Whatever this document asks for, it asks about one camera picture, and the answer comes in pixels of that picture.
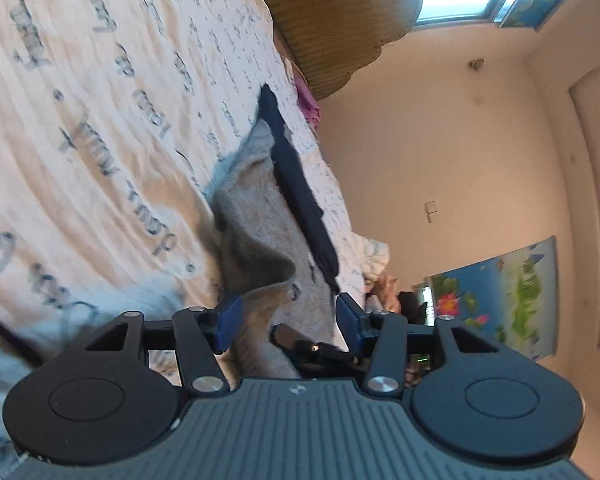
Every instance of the gray garment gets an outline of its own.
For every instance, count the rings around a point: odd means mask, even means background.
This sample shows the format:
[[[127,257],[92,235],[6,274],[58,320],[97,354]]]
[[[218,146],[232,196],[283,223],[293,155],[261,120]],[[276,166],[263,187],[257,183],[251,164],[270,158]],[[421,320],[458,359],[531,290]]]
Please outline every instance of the gray garment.
[[[333,341],[331,291],[312,266],[309,248],[273,173],[269,125],[259,121],[215,196],[222,231],[225,288],[244,295],[244,320],[234,341],[244,376],[294,378],[298,372],[269,342],[286,323],[314,341]]]

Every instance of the pink flower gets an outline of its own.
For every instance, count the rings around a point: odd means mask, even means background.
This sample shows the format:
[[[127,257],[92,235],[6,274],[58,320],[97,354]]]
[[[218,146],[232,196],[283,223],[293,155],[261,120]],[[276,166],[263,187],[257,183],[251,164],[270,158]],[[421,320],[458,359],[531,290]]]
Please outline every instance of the pink flower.
[[[458,298],[456,298],[456,294],[454,292],[450,294],[446,294],[442,296],[438,300],[437,306],[438,315],[447,314],[448,316],[459,316],[460,315],[460,306],[458,302]]]

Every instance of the gray ribbed panel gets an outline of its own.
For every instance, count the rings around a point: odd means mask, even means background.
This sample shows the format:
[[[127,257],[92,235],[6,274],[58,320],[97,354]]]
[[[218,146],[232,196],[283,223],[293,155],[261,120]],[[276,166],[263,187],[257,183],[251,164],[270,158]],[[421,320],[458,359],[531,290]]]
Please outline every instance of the gray ribbed panel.
[[[298,384],[306,390],[292,393],[290,388]],[[400,404],[364,397],[351,381],[260,379],[244,380],[240,389],[222,399],[194,402],[167,439],[129,460],[96,468],[26,460],[9,476],[9,480],[585,478],[566,460],[517,472],[460,462],[420,436]]]

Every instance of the bed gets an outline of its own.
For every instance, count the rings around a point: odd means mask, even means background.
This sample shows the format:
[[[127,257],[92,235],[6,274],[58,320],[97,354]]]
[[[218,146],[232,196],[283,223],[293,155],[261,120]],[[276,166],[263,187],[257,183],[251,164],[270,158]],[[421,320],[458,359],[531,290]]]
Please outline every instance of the bed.
[[[340,187],[263,0],[0,0],[0,321],[53,354],[125,310],[165,319],[213,307],[208,200],[263,83],[324,210],[340,288],[362,304]],[[173,375],[169,354],[152,364]],[[29,371],[0,341],[0,407]]]

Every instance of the floral wall poster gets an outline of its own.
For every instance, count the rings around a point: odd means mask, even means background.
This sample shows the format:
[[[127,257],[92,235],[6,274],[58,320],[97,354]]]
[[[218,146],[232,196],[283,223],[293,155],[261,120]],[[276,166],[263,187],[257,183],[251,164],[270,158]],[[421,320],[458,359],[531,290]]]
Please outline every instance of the floral wall poster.
[[[436,315],[464,319],[521,354],[554,354],[558,334],[555,237],[432,276]]]

